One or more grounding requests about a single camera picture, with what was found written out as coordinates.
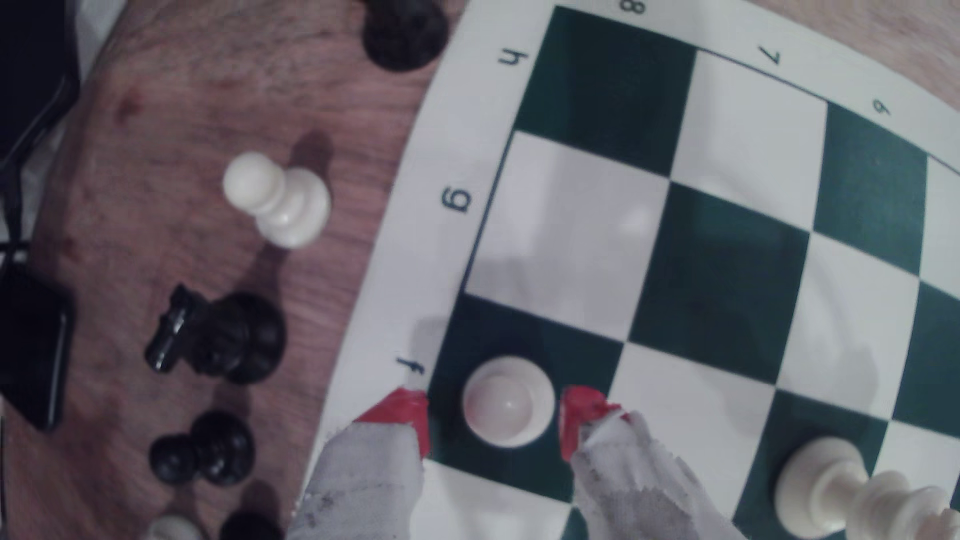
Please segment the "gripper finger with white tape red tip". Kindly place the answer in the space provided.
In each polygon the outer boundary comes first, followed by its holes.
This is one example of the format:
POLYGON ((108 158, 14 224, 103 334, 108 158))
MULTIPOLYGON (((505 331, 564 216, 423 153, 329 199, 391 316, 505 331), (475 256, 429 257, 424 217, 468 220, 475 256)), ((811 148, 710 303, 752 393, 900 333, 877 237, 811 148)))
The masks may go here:
POLYGON ((559 400, 559 449, 589 539, 744 539, 642 412, 593 387, 559 400))
POLYGON ((398 387, 323 446, 289 539, 409 539, 430 452, 428 398, 398 387))

